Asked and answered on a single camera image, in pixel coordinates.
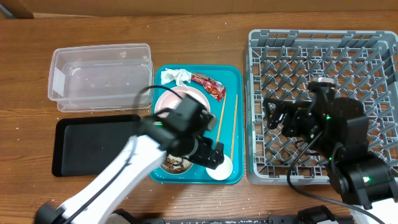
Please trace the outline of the white napkin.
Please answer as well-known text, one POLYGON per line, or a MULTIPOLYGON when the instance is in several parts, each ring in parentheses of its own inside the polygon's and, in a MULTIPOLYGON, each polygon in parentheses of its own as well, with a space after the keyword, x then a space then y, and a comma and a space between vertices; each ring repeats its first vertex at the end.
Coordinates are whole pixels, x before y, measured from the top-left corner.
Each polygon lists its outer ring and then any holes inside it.
POLYGON ((192 75, 193 73, 187 71, 186 69, 166 68, 164 71, 161 71, 160 73, 161 84, 165 85, 170 83, 171 81, 175 81, 177 86, 186 87, 186 83, 191 82, 192 75))

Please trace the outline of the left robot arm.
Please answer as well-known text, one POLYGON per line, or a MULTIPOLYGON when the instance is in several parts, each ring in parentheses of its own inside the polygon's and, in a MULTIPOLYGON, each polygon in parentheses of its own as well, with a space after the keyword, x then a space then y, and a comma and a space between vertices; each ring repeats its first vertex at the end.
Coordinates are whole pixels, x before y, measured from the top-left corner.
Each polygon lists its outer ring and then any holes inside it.
POLYGON ((43 204, 34 223, 106 223, 136 185, 168 155, 210 169, 224 162, 224 145, 204 137, 216 115, 190 95, 139 121, 118 156, 87 187, 58 208, 43 204))

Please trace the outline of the red snack wrapper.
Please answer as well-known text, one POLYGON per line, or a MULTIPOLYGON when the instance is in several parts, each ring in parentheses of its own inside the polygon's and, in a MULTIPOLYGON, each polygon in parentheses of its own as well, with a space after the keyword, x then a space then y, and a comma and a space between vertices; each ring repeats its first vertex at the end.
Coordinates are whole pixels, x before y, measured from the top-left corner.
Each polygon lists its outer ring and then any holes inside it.
POLYGON ((191 80, 202 85, 202 87, 217 101, 221 101, 226 94, 226 87, 214 78, 202 73, 192 73, 191 80))

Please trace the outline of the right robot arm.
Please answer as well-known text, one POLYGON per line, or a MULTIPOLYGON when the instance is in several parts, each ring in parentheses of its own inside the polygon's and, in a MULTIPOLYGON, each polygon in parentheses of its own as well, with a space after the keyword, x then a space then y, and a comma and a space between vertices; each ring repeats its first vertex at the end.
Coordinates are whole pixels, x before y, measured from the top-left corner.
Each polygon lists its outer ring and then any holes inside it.
POLYGON ((330 184, 340 201, 310 194, 287 183, 306 197, 350 210, 356 223, 397 223, 397 182, 390 166, 371 152, 367 139, 369 118, 353 98, 337 98, 331 78, 314 78, 308 84, 311 101, 264 99, 267 127, 282 126, 282 135, 300 137, 307 151, 327 159, 330 184))

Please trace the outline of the white cup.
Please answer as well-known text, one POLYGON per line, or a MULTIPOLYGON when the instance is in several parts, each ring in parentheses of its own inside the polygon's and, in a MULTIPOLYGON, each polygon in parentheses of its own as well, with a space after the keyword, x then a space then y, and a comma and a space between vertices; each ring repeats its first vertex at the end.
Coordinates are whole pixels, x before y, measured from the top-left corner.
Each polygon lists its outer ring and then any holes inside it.
POLYGON ((233 162, 225 154, 224 161, 216 169, 206 168, 206 173, 214 180, 226 180, 233 172, 233 162))

